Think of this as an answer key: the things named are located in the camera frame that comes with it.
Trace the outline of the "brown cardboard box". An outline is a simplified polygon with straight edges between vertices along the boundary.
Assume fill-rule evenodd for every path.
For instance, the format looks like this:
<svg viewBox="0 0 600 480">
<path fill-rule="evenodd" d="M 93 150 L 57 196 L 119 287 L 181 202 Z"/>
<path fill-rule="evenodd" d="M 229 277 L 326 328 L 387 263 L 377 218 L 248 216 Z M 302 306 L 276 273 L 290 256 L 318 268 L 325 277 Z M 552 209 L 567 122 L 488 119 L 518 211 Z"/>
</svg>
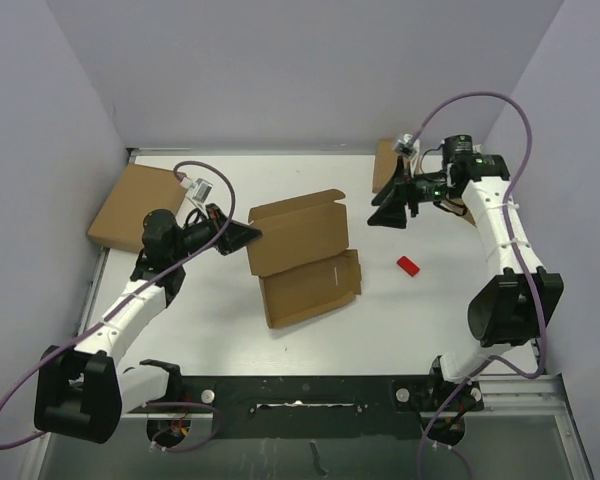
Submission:
<svg viewBox="0 0 600 480">
<path fill-rule="evenodd" d="M 269 328 L 324 315 L 361 295 L 361 265 L 349 245 L 345 198 L 329 189 L 250 210 L 249 225 L 262 236 L 247 246 L 247 255 Z"/>
</svg>

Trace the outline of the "small red block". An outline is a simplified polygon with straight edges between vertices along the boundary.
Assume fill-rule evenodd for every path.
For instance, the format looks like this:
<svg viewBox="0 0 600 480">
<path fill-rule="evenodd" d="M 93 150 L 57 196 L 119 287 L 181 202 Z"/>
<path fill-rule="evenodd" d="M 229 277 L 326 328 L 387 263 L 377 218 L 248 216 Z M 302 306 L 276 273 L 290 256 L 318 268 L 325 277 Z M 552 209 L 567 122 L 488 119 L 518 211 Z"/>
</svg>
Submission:
<svg viewBox="0 0 600 480">
<path fill-rule="evenodd" d="M 420 267 L 406 256 L 401 256 L 396 264 L 410 277 L 415 277 L 420 272 Z"/>
</svg>

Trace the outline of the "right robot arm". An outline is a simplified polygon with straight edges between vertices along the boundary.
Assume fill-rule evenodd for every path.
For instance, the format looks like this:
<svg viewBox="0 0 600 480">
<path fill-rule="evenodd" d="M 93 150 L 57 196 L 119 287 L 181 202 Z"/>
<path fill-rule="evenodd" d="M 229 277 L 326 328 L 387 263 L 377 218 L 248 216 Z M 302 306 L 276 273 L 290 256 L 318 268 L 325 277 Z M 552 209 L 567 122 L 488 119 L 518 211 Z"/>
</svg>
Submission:
<svg viewBox="0 0 600 480">
<path fill-rule="evenodd" d="M 419 173 L 417 140 L 405 134 L 394 150 L 395 169 L 371 202 L 375 211 L 368 225 L 404 229 L 422 204 L 450 201 L 473 219 L 486 258 L 489 280 L 467 309 L 473 343 L 441 355 L 441 374 L 424 385 L 426 400 L 444 409 L 460 397 L 459 383 L 476 377 L 484 362 L 545 333 L 564 282 L 546 270 L 531 246 L 502 156 L 479 153 L 470 136 L 455 135 L 441 144 L 440 169 Z"/>
</svg>

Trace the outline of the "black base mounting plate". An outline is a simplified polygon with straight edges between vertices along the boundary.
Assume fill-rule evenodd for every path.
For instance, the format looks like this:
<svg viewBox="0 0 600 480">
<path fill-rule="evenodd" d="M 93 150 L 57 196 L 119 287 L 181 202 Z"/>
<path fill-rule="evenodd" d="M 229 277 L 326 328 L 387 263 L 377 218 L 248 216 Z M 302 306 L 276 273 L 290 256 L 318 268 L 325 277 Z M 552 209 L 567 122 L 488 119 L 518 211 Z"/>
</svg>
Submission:
<svg viewBox="0 0 600 480">
<path fill-rule="evenodd" d="M 428 375 L 186 376 L 178 407 L 149 408 L 148 439 L 185 446 L 207 436 L 238 439 L 417 440 L 452 445 L 464 417 L 484 408 L 477 382 L 462 389 Z"/>
</svg>

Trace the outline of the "aluminium table frame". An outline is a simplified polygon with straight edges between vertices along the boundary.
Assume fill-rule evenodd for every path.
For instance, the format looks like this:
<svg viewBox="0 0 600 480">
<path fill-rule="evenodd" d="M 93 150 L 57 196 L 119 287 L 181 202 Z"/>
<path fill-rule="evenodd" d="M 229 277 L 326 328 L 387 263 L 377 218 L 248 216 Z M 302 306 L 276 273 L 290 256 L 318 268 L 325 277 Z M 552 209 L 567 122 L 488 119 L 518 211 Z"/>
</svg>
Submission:
<svg viewBox="0 0 600 480">
<path fill-rule="evenodd" d="M 416 173 L 408 153 L 373 198 L 372 226 L 403 229 L 423 203 L 446 203 L 470 215 L 478 230 L 489 281 L 467 309 L 471 349 L 438 356 L 422 383 L 421 409 L 431 413 L 421 448 L 446 446 L 453 428 L 442 413 L 465 414 L 476 404 L 475 378 L 505 353 L 544 339 L 564 291 L 530 246 L 511 193 L 517 178 L 502 157 L 472 149 L 445 149 L 440 170 Z M 146 373 L 118 365 L 146 326 L 177 297 L 188 262 L 207 250 L 229 255 L 246 249 L 261 284 L 267 325 L 286 328 L 340 309 L 361 292 L 359 257 L 349 246 L 345 194 L 338 189 L 292 197 L 250 210 L 246 222 L 208 201 L 211 185 L 191 179 L 177 164 L 173 186 L 192 205 L 184 222 L 177 205 L 143 218 L 137 260 L 119 299 L 101 320 L 62 346 L 47 349 L 33 374 L 38 380 L 34 423 L 53 432 L 103 443 L 122 414 L 145 405 L 184 404 L 177 366 L 149 361 Z"/>
</svg>

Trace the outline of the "large folded cardboard box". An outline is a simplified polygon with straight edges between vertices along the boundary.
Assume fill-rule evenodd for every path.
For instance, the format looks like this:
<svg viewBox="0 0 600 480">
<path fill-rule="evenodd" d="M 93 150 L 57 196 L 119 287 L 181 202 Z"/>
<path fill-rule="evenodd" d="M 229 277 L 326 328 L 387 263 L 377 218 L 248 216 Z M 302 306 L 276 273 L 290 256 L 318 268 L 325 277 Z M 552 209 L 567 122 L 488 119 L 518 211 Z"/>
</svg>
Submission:
<svg viewBox="0 0 600 480">
<path fill-rule="evenodd" d="M 142 249 L 143 220 L 153 210 L 177 214 L 184 188 L 170 170 L 129 164 L 87 231 L 96 245 L 129 253 Z"/>
</svg>

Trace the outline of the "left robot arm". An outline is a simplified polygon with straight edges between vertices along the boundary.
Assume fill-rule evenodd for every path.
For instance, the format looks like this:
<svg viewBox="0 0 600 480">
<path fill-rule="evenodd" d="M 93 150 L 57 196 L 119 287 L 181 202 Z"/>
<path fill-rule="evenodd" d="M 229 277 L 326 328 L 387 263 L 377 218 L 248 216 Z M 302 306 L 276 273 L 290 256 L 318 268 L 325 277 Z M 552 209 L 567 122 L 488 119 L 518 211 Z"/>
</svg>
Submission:
<svg viewBox="0 0 600 480">
<path fill-rule="evenodd" d="M 209 248 L 232 254 L 262 236 L 215 204 L 205 210 L 201 220 L 185 226 L 165 209 L 144 218 L 142 249 L 119 298 L 75 344 L 45 351 L 37 380 L 36 428 L 102 444 L 125 413 L 149 403 L 162 411 L 183 407 L 178 365 L 149 359 L 120 370 L 119 363 L 179 294 L 185 262 Z"/>
</svg>

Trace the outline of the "upright folded cardboard box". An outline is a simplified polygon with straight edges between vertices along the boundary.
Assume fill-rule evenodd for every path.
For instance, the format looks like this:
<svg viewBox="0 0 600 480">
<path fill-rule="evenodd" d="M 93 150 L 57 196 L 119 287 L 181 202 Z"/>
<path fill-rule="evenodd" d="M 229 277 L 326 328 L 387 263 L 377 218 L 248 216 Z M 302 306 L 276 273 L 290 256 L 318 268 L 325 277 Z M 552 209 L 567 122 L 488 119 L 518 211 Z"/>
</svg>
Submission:
<svg viewBox="0 0 600 480">
<path fill-rule="evenodd" d="M 380 192 L 395 171 L 398 154 L 394 151 L 393 144 L 394 141 L 390 139 L 380 140 L 377 144 L 372 178 L 374 194 Z"/>
</svg>

